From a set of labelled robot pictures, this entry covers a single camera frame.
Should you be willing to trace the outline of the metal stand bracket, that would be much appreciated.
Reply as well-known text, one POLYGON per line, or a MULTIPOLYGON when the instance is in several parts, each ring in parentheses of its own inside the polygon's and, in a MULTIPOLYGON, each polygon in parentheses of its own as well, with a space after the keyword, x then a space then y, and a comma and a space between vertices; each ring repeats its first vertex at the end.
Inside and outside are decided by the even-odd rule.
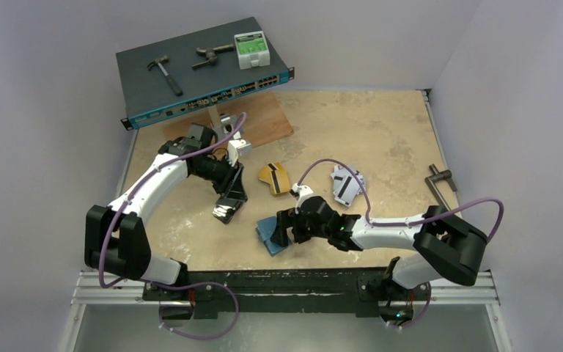
POLYGON ((218 111, 217 105, 207 107, 210 116, 211 128, 216 132, 218 139, 223 139, 230 135, 231 139, 241 139, 241 129, 233 133, 239 118, 237 115, 222 114, 218 111))

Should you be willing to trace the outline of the blue card holder wallet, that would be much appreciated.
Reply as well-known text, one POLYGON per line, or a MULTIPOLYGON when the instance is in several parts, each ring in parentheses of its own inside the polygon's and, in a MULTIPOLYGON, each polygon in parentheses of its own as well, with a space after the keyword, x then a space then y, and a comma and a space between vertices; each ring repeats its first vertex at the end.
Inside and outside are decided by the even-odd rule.
POLYGON ((273 242, 273 235, 277 228, 277 218, 275 216, 267 217, 257 221, 255 227, 257 237, 262 242, 267 252, 271 257, 276 256, 278 253, 284 251, 288 246, 292 245, 292 241, 288 239, 288 244, 285 246, 278 245, 273 242))

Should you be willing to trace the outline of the gold credit card stack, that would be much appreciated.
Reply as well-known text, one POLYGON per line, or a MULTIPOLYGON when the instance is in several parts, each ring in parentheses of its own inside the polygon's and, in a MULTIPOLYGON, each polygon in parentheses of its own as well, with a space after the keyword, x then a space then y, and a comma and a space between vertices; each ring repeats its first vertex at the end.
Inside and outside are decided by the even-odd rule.
POLYGON ((261 168, 258 180, 268 184, 271 195, 275 197, 288 193, 292 186, 288 172, 280 162, 269 163, 261 168))

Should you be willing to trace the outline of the black credit card stack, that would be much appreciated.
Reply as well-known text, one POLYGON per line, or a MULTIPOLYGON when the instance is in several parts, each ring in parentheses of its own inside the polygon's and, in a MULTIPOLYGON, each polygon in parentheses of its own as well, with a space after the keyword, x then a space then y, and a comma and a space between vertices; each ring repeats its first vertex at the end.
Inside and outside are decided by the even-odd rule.
POLYGON ((241 199, 220 197, 213 209, 213 217, 223 224, 228 224, 231 222, 233 216, 240 210, 244 202, 245 201, 241 199))

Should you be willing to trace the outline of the small hammer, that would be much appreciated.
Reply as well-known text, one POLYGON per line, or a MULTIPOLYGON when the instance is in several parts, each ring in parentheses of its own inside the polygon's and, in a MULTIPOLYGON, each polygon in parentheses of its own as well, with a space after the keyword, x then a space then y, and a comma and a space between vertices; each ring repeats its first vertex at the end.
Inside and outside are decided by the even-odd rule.
POLYGON ((168 84, 170 90, 174 93, 174 95, 180 97, 183 95, 183 90, 180 88, 175 78, 164 67, 164 65, 168 62, 169 62, 169 57, 167 55, 163 55, 149 62, 147 64, 147 69, 152 70, 154 67, 157 67, 163 74, 163 77, 165 78, 166 83, 168 84))

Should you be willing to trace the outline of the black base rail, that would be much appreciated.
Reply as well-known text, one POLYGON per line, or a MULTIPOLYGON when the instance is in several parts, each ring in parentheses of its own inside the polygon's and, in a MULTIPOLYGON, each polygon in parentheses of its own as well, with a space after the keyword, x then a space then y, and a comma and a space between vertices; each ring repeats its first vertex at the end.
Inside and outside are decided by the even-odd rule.
POLYGON ((311 268, 192 271, 190 290, 146 284, 145 301, 187 301, 196 319, 220 312, 353 314, 357 318, 409 320, 413 304, 428 297, 427 284, 413 290, 389 281, 387 268, 311 268))

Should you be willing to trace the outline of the white green electrical module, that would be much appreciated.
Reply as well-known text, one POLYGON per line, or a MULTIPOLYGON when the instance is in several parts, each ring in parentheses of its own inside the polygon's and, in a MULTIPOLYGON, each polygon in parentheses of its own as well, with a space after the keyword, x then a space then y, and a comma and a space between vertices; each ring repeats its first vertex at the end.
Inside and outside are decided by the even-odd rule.
POLYGON ((271 53, 264 31, 235 34, 234 42, 241 70, 271 64, 271 53))

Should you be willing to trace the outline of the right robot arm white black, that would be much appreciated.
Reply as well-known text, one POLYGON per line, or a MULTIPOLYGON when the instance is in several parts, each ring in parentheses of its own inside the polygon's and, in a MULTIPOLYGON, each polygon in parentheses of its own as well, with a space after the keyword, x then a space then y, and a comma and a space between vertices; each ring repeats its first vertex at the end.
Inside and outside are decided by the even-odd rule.
POLYGON ((313 238, 323 238, 343 252, 414 250, 414 255, 394 260, 382 279, 383 291, 391 298, 438 278, 475 285, 489 243, 483 231, 438 205, 417 216, 371 224, 365 216, 338 213, 320 196, 259 221, 257 234, 272 256, 313 238))

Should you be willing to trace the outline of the aluminium frame rail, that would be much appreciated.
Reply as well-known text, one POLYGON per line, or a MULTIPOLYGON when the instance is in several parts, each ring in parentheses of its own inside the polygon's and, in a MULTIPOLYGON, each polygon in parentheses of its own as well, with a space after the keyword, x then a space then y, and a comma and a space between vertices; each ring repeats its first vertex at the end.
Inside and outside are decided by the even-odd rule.
MULTIPOLYGON (((431 287, 430 307, 437 305, 483 306, 490 319, 490 331, 493 334, 497 350, 513 350, 505 323, 503 322, 498 292, 490 272, 481 273, 476 284, 472 287, 456 285, 445 279, 432 281, 431 287)), ((75 350, 86 308, 90 306, 189 306, 187 301, 145 301, 143 299, 144 289, 144 283, 132 280, 125 280, 109 289, 104 289, 99 285, 96 271, 81 271, 70 301, 70 312, 65 332, 56 349, 58 351, 75 350)))

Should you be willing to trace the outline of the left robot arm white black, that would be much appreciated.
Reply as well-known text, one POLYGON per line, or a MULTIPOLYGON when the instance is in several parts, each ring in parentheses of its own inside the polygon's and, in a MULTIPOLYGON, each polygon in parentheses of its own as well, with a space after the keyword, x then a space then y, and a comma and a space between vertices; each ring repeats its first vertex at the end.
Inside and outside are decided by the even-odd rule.
POLYGON ((169 193, 190 176, 211 182, 219 196, 213 217, 224 224, 247 202, 244 166, 238 158, 250 148, 238 123, 223 139, 193 123, 186 136, 163 144, 151 166, 119 198, 92 206, 85 219, 84 262, 121 279, 154 282, 172 300, 189 290, 188 266, 152 253, 145 224, 169 193))

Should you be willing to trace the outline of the wooden board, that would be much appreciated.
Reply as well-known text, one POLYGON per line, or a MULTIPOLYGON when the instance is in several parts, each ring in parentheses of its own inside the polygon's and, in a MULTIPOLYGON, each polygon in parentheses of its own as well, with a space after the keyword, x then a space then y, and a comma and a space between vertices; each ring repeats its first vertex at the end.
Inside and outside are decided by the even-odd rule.
MULTIPOLYGON (((271 92, 258 92, 217 104, 216 111, 219 114, 229 115, 247 113, 243 132, 253 147, 259 147, 293 134, 291 124, 271 92)), ((166 139, 182 136, 193 122, 211 126, 209 108, 163 122, 161 124, 163 135, 166 139)))

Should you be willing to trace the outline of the network switch grey teal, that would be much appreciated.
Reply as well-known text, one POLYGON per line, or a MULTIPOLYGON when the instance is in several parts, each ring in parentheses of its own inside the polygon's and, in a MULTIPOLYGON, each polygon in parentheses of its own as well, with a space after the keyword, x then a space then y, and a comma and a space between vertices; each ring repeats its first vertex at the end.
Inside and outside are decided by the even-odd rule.
POLYGON ((218 54, 215 66, 191 68, 205 61, 196 54, 196 48, 232 44, 235 34, 261 28, 256 18, 244 18, 118 52, 117 66, 125 100, 125 117, 121 120, 124 128, 140 129, 293 80, 294 68, 284 63, 273 46, 269 48, 268 66, 241 70, 236 52, 231 51, 218 54), (169 57, 164 67, 183 90, 180 97, 170 90, 157 67, 147 69, 149 62, 163 55, 169 57))

